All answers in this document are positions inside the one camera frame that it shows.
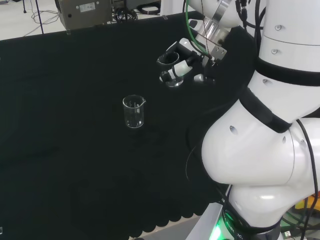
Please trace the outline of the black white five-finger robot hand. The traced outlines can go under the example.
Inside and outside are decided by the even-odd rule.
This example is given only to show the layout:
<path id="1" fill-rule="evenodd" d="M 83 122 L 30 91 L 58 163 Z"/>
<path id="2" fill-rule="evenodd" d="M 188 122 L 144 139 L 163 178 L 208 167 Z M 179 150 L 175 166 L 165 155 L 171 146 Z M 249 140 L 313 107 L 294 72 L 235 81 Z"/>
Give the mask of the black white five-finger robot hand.
<path id="1" fill-rule="evenodd" d="M 195 83 L 215 84 L 212 69 L 223 60 L 227 51 L 216 44 L 212 44 L 209 50 L 208 57 L 189 39 L 176 41 L 156 60 L 160 69 L 159 80 L 170 88 L 180 86 L 190 76 Z"/>

